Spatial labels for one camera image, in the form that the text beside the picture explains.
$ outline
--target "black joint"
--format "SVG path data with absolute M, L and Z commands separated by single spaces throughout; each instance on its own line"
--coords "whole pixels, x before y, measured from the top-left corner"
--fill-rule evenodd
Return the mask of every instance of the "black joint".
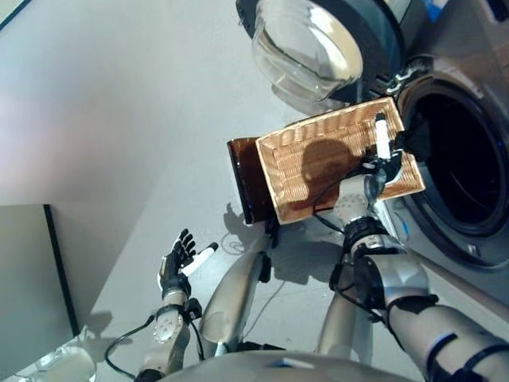
M 272 270 L 272 260 L 265 252 L 263 252 L 262 259 L 262 270 L 260 271 L 260 276 L 258 277 L 259 282 L 267 284 L 270 281 L 270 272 Z
M 203 310 L 201 308 L 201 304 L 195 298 L 189 299 L 184 304 L 183 311 L 184 311 L 184 314 L 182 314 L 182 317 L 184 317 L 184 320 L 187 323 L 197 320 L 198 318 L 201 318 L 203 316 Z
M 385 308 L 385 293 L 379 269 L 370 257 L 354 262 L 354 280 L 360 301 L 370 309 Z
M 170 280 L 166 280 L 164 282 L 162 285 L 162 297 L 164 298 L 166 294 L 173 288 L 180 288 L 188 296 L 191 295 L 191 284 L 189 284 L 187 276 L 183 273 L 179 273 L 177 276 L 174 276 Z
M 343 247 L 345 253 L 350 253 L 353 244 L 369 235 L 387 235 L 387 230 L 379 220 L 371 216 L 352 221 L 344 228 Z
M 147 370 L 141 371 L 136 378 L 134 378 L 134 382 L 151 382 L 153 380 L 162 380 L 165 375 L 158 371 L 148 368 Z

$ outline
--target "robotic hand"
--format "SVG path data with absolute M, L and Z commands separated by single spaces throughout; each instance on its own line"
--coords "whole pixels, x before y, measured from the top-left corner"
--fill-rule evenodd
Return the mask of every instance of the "robotic hand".
M 188 281 L 189 265 L 197 255 L 208 257 L 219 245 L 211 243 L 198 254 L 193 249 L 196 243 L 188 229 L 175 239 L 168 255 L 163 256 L 157 274 L 157 284 L 162 291 L 162 307 L 154 318 L 153 344 L 146 355 L 136 381 L 160 380 L 164 376 L 182 369 L 184 351 L 189 343 L 190 325 L 197 335 L 200 359 L 203 348 L 193 320 L 200 318 L 202 308 L 198 300 L 190 298 L 191 285 Z

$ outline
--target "washing machine drum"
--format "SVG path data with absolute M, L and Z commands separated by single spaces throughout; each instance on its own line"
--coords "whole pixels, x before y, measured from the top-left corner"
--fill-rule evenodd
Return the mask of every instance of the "washing machine drum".
M 358 103 L 380 97 L 402 70 L 400 22 L 413 2 L 237 0 L 237 10 L 276 94 Z
M 491 97 L 430 73 L 398 102 L 429 150 L 419 162 L 426 190 L 406 204 L 443 253 L 481 268 L 509 262 L 509 122 Z

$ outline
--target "washing machine door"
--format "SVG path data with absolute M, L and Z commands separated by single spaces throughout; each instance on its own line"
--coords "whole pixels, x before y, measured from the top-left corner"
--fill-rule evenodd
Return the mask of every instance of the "washing machine door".
M 379 98 L 405 64 L 400 23 L 421 0 L 237 0 L 254 59 L 274 92 L 304 104 Z

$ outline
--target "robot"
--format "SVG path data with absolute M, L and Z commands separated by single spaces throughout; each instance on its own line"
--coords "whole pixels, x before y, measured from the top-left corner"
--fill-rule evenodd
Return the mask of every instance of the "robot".
M 352 353 L 361 362 L 366 358 L 363 344 L 352 343 L 354 326 L 361 325 L 361 330 L 369 333 L 372 320 L 383 321 L 426 380 L 507 380 L 509 344 L 459 311 L 438 305 L 437 297 L 429 293 L 428 278 L 420 263 L 387 233 L 374 212 L 376 197 L 398 158 L 397 153 L 367 155 L 359 168 L 340 182 L 333 213 L 344 227 L 344 254 L 330 278 L 334 297 L 316 353 L 243 343 L 255 288 L 258 282 L 270 278 L 270 258 L 264 251 L 242 255 L 202 312 L 198 301 L 191 298 L 191 286 L 182 271 L 196 256 L 192 235 L 184 230 L 173 250 L 162 259 L 158 274 L 161 308 L 140 328 L 110 346 L 105 356 L 108 364 L 138 382 L 407 380 L 350 361 Z M 217 248 L 217 244 L 211 244 L 205 251 Z M 197 318 L 201 318 L 199 333 L 192 322 Z M 113 365 L 109 352 L 152 321 L 153 344 L 138 376 Z M 189 326 L 199 338 L 200 363 L 183 369 Z

